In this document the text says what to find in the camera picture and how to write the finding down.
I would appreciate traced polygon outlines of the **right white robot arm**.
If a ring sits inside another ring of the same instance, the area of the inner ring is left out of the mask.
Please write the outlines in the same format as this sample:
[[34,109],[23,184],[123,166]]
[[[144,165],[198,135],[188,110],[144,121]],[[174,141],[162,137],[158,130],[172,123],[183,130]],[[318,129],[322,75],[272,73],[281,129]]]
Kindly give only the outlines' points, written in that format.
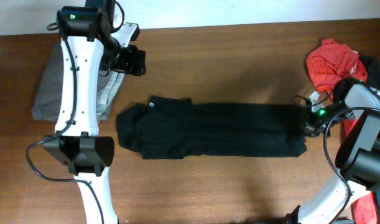
[[[309,98],[304,105],[303,131],[323,135],[323,150],[333,176],[303,205],[288,213],[284,223],[340,223],[339,216],[354,201],[380,188],[380,90],[355,78],[340,80],[331,91],[332,104]],[[356,122],[331,159],[327,138],[332,126]]]

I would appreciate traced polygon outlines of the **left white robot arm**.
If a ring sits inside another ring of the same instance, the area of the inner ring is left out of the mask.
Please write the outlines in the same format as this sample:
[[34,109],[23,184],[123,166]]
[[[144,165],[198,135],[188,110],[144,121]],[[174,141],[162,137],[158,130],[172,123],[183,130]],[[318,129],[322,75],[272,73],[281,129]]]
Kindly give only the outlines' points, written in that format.
[[118,223],[109,188],[114,141],[100,136],[96,117],[99,72],[141,76],[146,53],[132,42],[140,33],[135,23],[114,25],[116,1],[87,1],[64,6],[57,13],[62,38],[62,102],[55,134],[45,137],[45,150],[73,175],[87,223]]

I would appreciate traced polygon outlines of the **black t-shirt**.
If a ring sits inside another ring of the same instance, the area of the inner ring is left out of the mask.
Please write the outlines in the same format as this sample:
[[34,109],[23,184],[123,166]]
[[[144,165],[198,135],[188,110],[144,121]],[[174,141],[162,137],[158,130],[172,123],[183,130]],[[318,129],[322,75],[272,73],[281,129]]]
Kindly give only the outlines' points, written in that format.
[[152,96],[116,118],[119,145],[143,159],[187,156],[299,157],[306,150],[295,105],[194,104]]

